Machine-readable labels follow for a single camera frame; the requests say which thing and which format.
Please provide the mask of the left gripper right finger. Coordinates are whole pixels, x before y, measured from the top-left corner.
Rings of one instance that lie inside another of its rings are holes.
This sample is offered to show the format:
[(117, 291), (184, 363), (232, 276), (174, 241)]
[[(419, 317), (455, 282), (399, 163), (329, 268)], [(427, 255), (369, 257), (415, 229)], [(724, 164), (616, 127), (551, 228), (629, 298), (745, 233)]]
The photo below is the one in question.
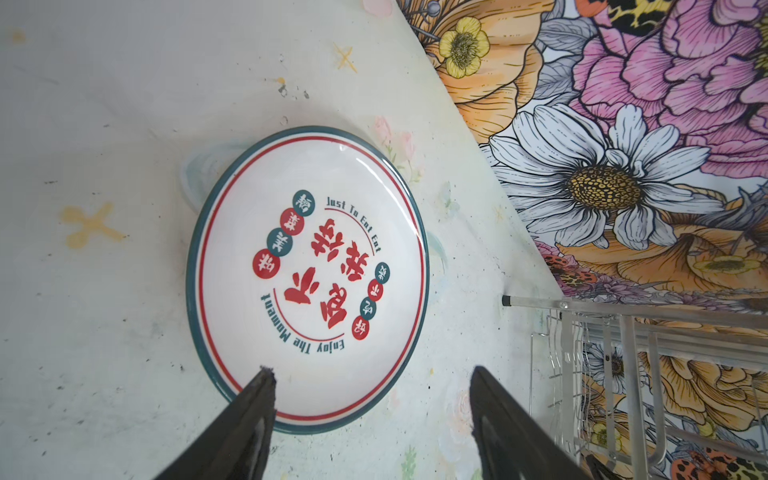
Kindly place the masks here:
[(473, 370), (469, 398), (484, 479), (589, 477), (483, 366)]

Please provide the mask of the white plate red characters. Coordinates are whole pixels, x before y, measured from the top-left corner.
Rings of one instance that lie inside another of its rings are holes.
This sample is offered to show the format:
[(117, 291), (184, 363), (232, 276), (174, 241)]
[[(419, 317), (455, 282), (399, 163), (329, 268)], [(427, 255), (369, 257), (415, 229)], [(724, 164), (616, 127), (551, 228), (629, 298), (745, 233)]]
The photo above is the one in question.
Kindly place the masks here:
[(267, 367), (277, 429), (328, 432), (404, 372), (429, 280), (423, 221), (394, 165), (346, 131), (290, 128), (245, 150), (201, 208), (187, 260), (190, 331), (226, 399)]

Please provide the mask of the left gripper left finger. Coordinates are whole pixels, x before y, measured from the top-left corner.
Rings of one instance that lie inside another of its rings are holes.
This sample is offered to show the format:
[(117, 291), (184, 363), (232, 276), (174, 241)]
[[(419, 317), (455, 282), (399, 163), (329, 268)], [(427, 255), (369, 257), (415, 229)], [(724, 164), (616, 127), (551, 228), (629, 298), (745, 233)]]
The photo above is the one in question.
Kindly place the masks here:
[(160, 479), (260, 479), (275, 427), (276, 379), (261, 368)]

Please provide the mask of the metal wire dish rack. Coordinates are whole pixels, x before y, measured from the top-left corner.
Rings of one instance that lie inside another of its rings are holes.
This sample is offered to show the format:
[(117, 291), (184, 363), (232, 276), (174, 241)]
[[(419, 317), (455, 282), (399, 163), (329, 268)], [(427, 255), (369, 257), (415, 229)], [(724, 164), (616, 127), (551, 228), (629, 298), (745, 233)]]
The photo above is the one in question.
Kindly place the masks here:
[(767, 321), (702, 306), (505, 294), (540, 315), (530, 407), (590, 479), (763, 479)]

